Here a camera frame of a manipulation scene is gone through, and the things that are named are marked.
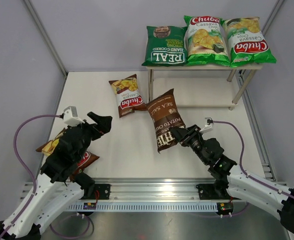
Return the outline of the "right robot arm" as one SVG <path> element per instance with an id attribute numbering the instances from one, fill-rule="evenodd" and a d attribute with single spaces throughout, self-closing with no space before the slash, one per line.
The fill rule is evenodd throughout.
<path id="1" fill-rule="evenodd" d="M 173 127 L 170 132 L 177 142 L 183 147 L 190 147 L 209 167 L 209 173 L 216 180 L 213 190 L 217 197 L 229 195 L 246 201 L 273 215 L 294 234 L 294 187 L 272 183 L 245 170 L 241 163 L 224 155 L 217 139 L 203 139 L 203 131 L 197 125 Z"/>

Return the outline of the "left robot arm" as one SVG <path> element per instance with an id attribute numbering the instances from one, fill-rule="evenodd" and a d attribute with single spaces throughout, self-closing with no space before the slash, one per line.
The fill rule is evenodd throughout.
<path id="1" fill-rule="evenodd" d="M 87 115 L 94 123 L 80 119 L 70 110 L 60 115 L 67 128 L 46 158 L 39 175 L 33 177 L 33 187 L 27 196 L 6 220 L 0 221 L 0 240 L 39 240 L 46 228 L 71 203 L 99 196 L 95 181 L 81 172 L 61 195 L 51 199 L 76 171 L 91 142 L 111 130 L 111 116 L 99 116 L 93 112 Z"/>

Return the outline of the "green REAL chips bag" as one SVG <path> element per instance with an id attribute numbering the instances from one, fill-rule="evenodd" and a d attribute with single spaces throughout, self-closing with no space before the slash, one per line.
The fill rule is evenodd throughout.
<path id="1" fill-rule="evenodd" d="M 147 26 L 148 41 L 145 67 L 173 67 L 186 64 L 187 50 L 184 43 L 187 27 Z"/>

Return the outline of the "brown Kettle sea salt bag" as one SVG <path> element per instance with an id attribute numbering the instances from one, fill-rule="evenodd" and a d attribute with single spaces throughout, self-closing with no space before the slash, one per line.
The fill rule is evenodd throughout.
<path id="1" fill-rule="evenodd" d="M 186 125 L 178 112 L 174 89 L 150 101 L 146 107 L 154 124 L 158 153 L 175 146 L 177 141 L 170 129 L 173 127 L 185 128 Z"/>

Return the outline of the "green Chuba seaweed bag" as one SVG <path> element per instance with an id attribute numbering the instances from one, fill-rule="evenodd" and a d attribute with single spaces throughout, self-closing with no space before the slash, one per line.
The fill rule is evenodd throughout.
<path id="1" fill-rule="evenodd" d="M 188 66 L 230 66 L 227 47 L 221 33 L 221 18 L 210 15 L 185 15 L 184 21 L 187 25 L 185 41 Z"/>

